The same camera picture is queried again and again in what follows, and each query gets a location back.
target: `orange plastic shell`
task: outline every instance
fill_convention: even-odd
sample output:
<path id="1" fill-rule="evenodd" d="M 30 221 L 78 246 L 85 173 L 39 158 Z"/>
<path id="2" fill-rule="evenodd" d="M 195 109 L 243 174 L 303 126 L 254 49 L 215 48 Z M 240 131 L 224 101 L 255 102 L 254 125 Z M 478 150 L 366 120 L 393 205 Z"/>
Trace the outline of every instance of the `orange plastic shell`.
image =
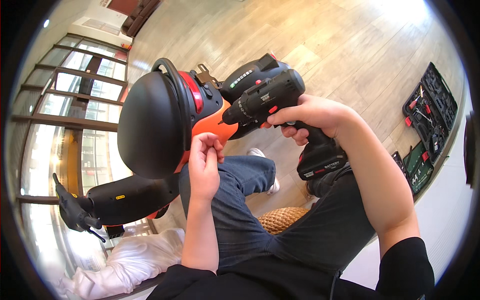
<path id="1" fill-rule="evenodd" d="M 222 120 L 222 114 L 227 108 L 230 107 L 230 103 L 228 103 L 225 99 L 223 100 L 222 108 L 219 109 L 216 113 L 205 117 L 198 121 L 192 128 L 192 138 L 197 134 L 203 132 L 211 132 L 218 135 L 218 139 L 220 143 L 225 146 L 228 139 L 237 131 L 238 124 L 227 125 L 225 123 L 218 124 Z M 181 168 L 188 162 L 188 157 L 190 156 L 190 151 L 183 152 L 183 156 L 180 160 L 179 165 L 174 173 L 178 173 L 181 171 Z"/>

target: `white sneaker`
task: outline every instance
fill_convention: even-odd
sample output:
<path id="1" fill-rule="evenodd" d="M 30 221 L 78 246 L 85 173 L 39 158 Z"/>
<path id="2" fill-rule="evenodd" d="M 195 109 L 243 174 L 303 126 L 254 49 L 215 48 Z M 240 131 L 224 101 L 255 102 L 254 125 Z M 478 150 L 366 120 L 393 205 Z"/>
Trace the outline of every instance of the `white sneaker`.
<path id="1" fill-rule="evenodd" d="M 258 148 L 250 148 L 250 150 L 247 151 L 247 155 L 265 157 L 265 154 Z M 278 179 L 275 177 L 275 181 L 273 185 L 270 187 L 270 189 L 267 191 L 267 195 L 271 196 L 276 192 L 278 192 L 279 190 L 280 190 L 280 182 L 278 182 Z"/>

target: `drill grip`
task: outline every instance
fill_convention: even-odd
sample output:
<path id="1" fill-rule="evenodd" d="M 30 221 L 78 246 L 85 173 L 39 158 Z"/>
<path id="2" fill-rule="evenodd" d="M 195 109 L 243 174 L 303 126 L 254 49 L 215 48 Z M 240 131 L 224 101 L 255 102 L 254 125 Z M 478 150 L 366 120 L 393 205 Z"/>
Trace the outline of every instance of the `drill grip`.
<path id="1" fill-rule="evenodd" d="M 312 143 L 313 145 L 321 145 L 321 144 L 328 144 L 328 143 L 335 143 L 332 141 L 332 138 L 329 138 L 328 136 L 325 135 L 325 133 L 317 127 L 310 126 L 308 124 L 305 124 L 302 121 L 296 121 L 295 124 L 289 125 L 287 123 L 283 123 L 281 126 L 293 126 L 297 130 L 300 128 L 305 128 L 308 130 L 308 137 L 307 140 L 309 143 Z"/>

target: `red button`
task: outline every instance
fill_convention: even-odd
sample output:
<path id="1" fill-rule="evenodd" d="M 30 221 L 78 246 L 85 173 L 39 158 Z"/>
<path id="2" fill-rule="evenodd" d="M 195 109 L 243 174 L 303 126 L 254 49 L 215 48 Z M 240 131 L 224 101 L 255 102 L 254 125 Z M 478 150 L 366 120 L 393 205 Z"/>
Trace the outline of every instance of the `red button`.
<path id="1" fill-rule="evenodd" d="M 274 111 L 276 111 L 278 107 L 275 105 L 274 107 L 272 107 L 271 109 L 268 110 L 269 113 L 273 114 Z"/>

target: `cordless drill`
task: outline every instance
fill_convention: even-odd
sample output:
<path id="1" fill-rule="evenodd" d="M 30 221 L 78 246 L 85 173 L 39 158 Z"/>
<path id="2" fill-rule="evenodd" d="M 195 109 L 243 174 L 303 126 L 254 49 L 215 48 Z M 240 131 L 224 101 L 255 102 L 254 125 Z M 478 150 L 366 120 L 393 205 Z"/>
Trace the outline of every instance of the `cordless drill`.
<path id="1" fill-rule="evenodd" d="M 261 127 L 268 116 L 282 108 L 296 106 L 298 97 L 305 92 L 305 83 L 293 69 L 282 71 L 273 78 L 266 78 L 252 86 L 237 99 L 222 115 L 222 122 L 247 126 L 252 122 Z M 302 180 L 323 177 L 340 169 L 348 158 L 345 151 L 320 128 L 301 121 L 291 121 L 280 126 L 305 128 L 309 132 L 308 144 L 300 154 L 297 172 Z"/>

